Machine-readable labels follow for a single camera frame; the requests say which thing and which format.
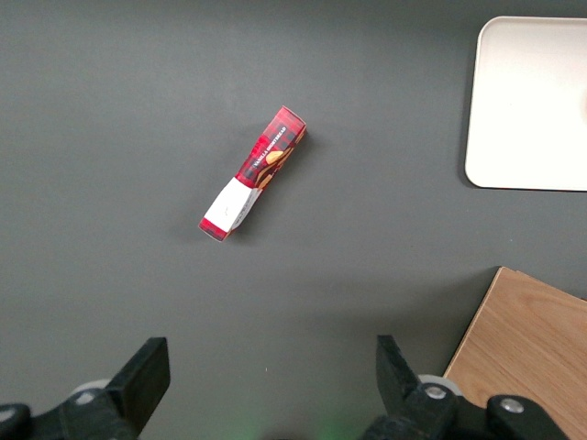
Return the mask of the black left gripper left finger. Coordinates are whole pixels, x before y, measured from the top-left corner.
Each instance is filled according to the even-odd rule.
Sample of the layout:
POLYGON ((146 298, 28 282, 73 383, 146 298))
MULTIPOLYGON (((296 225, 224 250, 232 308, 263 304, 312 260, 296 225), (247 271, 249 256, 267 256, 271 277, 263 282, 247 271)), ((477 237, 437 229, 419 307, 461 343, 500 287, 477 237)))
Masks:
POLYGON ((122 418, 140 434, 170 383, 167 338, 151 337, 110 380, 106 390, 122 418))

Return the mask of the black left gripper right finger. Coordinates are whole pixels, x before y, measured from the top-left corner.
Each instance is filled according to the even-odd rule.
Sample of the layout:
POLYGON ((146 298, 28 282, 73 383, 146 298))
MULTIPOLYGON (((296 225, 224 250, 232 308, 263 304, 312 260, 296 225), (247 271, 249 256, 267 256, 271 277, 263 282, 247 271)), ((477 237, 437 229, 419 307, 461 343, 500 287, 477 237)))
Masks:
POLYGON ((376 381, 385 434, 444 434, 453 425, 457 396, 440 383, 423 382, 390 335, 377 337, 376 381))

